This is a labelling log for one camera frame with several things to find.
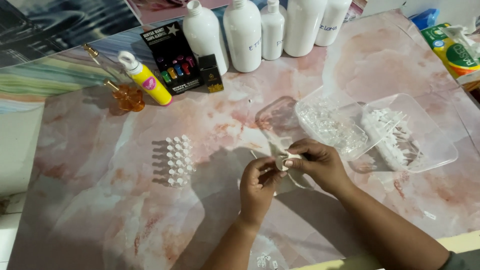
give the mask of clear plastic container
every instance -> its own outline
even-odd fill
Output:
[[[295,105],[295,113],[303,130],[312,139],[335,147],[346,161],[357,159],[391,131],[388,127],[378,126],[375,120],[370,118],[369,110],[370,108],[363,108],[345,92],[328,94],[323,91],[323,87]],[[369,123],[369,134],[366,134],[361,124],[366,123],[365,121]]]
[[[458,158],[458,151],[453,143],[442,133],[440,128],[420,106],[407,94],[396,94],[370,102],[365,106],[368,111],[388,108],[391,111],[401,111],[405,115],[409,136],[405,142],[398,143],[400,150],[409,149],[419,153],[415,163],[400,164],[393,152],[387,146],[388,137],[383,138],[376,148],[385,159],[387,165],[394,171],[423,172],[443,166]]]

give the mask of hand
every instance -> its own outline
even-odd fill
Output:
[[[324,191],[336,196],[353,186],[335,148],[312,139],[302,139],[293,143],[288,152],[303,154],[307,160],[290,159],[285,161],[285,166],[308,174]]]
[[[240,182],[240,216],[245,223],[260,227],[272,203],[273,193],[287,172],[276,169],[275,158],[252,160],[243,172]]]

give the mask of orange glass bottle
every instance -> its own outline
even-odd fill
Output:
[[[112,96],[117,99],[121,110],[141,111],[145,107],[143,92],[128,85],[117,86],[109,79],[105,79],[103,84],[112,89]]]

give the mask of small black box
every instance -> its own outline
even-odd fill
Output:
[[[200,68],[200,75],[210,93],[223,90],[222,76],[216,65],[215,54],[200,56],[198,58],[198,67]]]
[[[174,69],[173,73],[177,75],[177,78],[173,79],[168,74],[167,79],[170,78],[170,82],[167,83],[162,76],[158,77],[170,94],[178,95],[203,85],[192,49],[190,49],[178,22],[172,22],[140,35],[152,51],[158,70],[162,73],[167,72],[169,68]],[[184,64],[188,64],[189,74],[183,68]],[[180,75],[175,69],[175,65],[180,66],[177,68],[183,72],[183,75]]]

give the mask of yellow bottle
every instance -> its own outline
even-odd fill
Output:
[[[130,77],[160,105],[167,106],[172,102],[172,95],[165,89],[163,84],[158,81],[147,66],[140,64],[138,60],[135,59],[133,54],[122,50],[119,52],[119,61],[125,67]]]

